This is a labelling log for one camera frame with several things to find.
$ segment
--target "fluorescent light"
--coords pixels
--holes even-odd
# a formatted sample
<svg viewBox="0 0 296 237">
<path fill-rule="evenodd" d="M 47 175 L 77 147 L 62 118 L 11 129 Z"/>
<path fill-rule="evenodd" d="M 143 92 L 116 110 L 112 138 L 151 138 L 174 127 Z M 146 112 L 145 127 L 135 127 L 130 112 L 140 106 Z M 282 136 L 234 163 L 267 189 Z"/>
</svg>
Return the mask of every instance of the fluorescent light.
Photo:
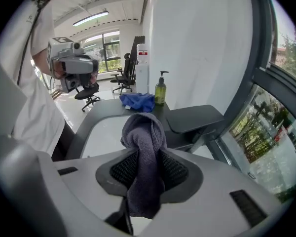
<svg viewBox="0 0 296 237">
<path fill-rule="evenodd" d="M 84 18 L 84 19 L 81 19 L 81 20 L 75 22 L 74 23 L 74 26 L 79 26 L 79 25 L 81 25 L 81 24 L 83 24 L 85 22 L 88 22 L 88 21 L 92 20 L 92 19 L 99 18 L 99 17 L 102 17 L 102 16 L 106 16 L 108 14 L 109 14 L 109 12 L 107 10 L 106 11 L 102 11 L 100 13 L 91 15 L 91 16 L 89 16 L 87 18 Z"/>
<path fill-rule="evenodd" d="M 102 38 L 102 34 L 100 35 L 96 35 L 94 37 L 90 37 L 88 39 L 85 40 L 85 43 L 89 42 L 89 41 L 92 41 L 92 40 L 97 40 L 97 39 L 101 39 Z"/>
</svg>

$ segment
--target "camera lens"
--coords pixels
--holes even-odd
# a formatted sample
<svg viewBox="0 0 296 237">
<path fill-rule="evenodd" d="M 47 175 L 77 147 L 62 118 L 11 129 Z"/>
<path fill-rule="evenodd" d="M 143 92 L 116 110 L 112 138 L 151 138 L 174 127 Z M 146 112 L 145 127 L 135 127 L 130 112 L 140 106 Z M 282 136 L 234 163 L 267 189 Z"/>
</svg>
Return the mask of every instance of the camera lens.
<svg viewBox="0 0 296 237">
<path fill-rule="evenodd" d="M 79 43 L 75 43 L 74 44 L 74 49 L 79 49 L 80 48 L 80 44 Z"/>
</svg>

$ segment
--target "white wall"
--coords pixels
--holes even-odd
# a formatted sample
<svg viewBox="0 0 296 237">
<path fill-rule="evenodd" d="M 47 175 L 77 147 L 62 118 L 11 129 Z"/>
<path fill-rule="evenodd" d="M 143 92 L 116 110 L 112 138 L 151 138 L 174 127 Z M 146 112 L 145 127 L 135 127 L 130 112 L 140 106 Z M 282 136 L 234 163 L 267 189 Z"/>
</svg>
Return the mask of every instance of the white wall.
<svg viewBox="0 0 296 237">
<path fill-rule="evenodd" d="M 251 0 L 148 0 L 143 34 L 150 93 L 168 70 L 170 109 L 211 104 L 225 113 L 249 59 Z"/>
<path fill-rule="evenodd" d="M 143 28 L 139 24 L 121 26 L 119 28 L 119 34 L 120 57 L 122 67 L 124 68 L 124 55 L 131 52 L 135 36 L 143 35 Z"/>
</svg>

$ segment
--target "gray towel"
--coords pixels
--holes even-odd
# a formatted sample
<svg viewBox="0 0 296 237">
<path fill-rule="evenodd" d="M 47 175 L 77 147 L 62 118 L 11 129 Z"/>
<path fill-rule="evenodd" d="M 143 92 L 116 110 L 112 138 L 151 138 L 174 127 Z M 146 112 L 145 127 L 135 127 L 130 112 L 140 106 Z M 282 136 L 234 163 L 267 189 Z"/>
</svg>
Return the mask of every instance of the gray towel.
<svg viewBox="0 0 296 237">
<path fill-rule="evenodd" d="M 167 147 L 163 126 L 151 113 L 133 114 L 123 127 L 121 143 L 139 148 L 137 177 L 127 193 L 130 216 L 152 219 L 164 192 L 157 161 L 159 148 Z"/>
</svg>

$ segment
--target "pump dispenser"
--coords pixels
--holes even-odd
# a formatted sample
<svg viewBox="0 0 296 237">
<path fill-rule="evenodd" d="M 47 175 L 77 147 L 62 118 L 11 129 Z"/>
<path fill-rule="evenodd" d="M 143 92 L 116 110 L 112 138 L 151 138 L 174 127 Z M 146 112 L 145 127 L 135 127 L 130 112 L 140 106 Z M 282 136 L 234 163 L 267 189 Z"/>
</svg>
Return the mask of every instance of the pump dispenser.
<svg viewBox="0 0 296 237">
<path fill-rule="evenodd" d="M 159 83 L 156 85 L 156 90 L 154 93 L 154 103 L 157 105 L 163 105 L 166 97 L 166 85 L 164 84 L 163 73 L 168 73 L 168 71 L 160 71 L 161 77 L 159 78 Z"/>
</svg>

